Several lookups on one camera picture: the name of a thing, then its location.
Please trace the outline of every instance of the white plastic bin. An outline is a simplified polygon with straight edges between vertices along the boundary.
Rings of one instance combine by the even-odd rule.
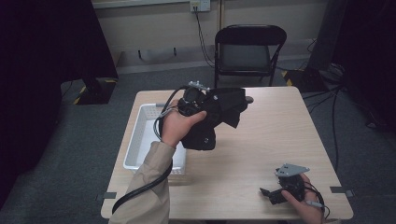
[[[163,109],[163,105],[156,104],[141,105],[134,124],[131,140],[126,152],[123,167],[136,171],[143,163],[149,152],[151,142],[159,141],[154,133],[153,125]],[[184,175],[186,163],[186,148],[181,143],[177,145],[176,153],[173,157],[173,169],[171,175]]]

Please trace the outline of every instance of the black device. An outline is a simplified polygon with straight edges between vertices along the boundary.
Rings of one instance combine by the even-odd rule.
[[[281,189],[275,191],[269,191],[267,189],[260,189],[262,195],[269,198],[271,204],[285,203],[286,199],[280,193],[283,189],[290,192],[299,202],[305,197],[304,193],[304,181],[300,175],[292,175],[289,177],[279,177],[279,184],[282,186]]]
[[[190,82],[184,89],[183,97],[179,99],[177,110],[183,116],[189,117],[200,111],[206,111],[206,117],[191,127],[187,135],[181,139],[184,148],[196,150],[212,150],[216,146],[215,127],[222,122],[236,128],[240,114],[253,102],[246,97],[242,88],[209,89],[199,82]],[[160,117],[159,129],[162,132],[163,117]]]
[[[276,176],[279,179],[281,189],[269,191],[268,189],[260,189],[262,195],[269,198],[271,204],[285,203],[286,199],[280,193],[283,189],[290,192],[299,202],[305,197],[305,184],[301,173],[309,171],[309,168],[285,163],[282,167],[276,169]]]

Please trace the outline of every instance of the metal bracket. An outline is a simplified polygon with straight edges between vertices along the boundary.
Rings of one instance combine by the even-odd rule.
[[[204,85],[200,84],[199,81],[196,81],[196,82],[191,81],[191,82],[189,82],[189,86],[194,87],[200,91],[210,91],[210,88],[205,87]]]
[[[281,177],[289,177],[289,176],[305,173],[308,171],[309,168],[307,167],[285,163],[275,172],[275,175]]]

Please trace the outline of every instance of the gray carpet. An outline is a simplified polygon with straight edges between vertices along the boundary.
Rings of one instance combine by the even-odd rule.
[[[296,68],[300,63],[280,62],[279,66]],[[73,105],[83,87],[74,81],[63,98],[58,127],[42,160],[18,178],[0,212],[0,223],[106,223],[100,215],[102,202],[96,197],[106,191],[135,95],[139,91],[172,90],[191,80],[213,86],[213,69],[207,66],[121,75],[108,105]],[[259,83],[255,77],[221,77],[219,86],[234,83],[265,86],[267,80]],[[277,70],[274,86],[284,85]],[[69,83],[64,83],[63,91],[68,87]],[[307,99],[306,104],[327,95]],[[356,193],[349,199],[355,216],[345,223],[394,223],[394,135],[367,128],[366,117],[347,91],[340,91],[335,115],[338,175],[342,185]],[[311,116],[335,164],[332,98],[316,107]]]

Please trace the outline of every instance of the chair leg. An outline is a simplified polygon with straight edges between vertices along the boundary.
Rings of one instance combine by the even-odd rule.
[[[215,74],[215,88],[218,87],[218,79],[219,79],[219,75]]]
[[[270,76],[270,83],[268,84],[268,86],[272,86],[273,81],[274,81],[274,74]]]

